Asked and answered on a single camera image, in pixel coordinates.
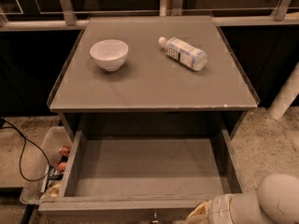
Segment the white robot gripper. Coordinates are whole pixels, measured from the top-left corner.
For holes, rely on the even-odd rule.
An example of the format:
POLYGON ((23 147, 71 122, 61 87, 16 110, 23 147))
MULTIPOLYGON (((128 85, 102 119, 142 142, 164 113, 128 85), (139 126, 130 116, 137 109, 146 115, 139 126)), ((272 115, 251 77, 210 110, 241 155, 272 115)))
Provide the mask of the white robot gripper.
POLYGON ((186 218, 187 224, 263 224, 255 192, 224 194, 199 203, 186 218))

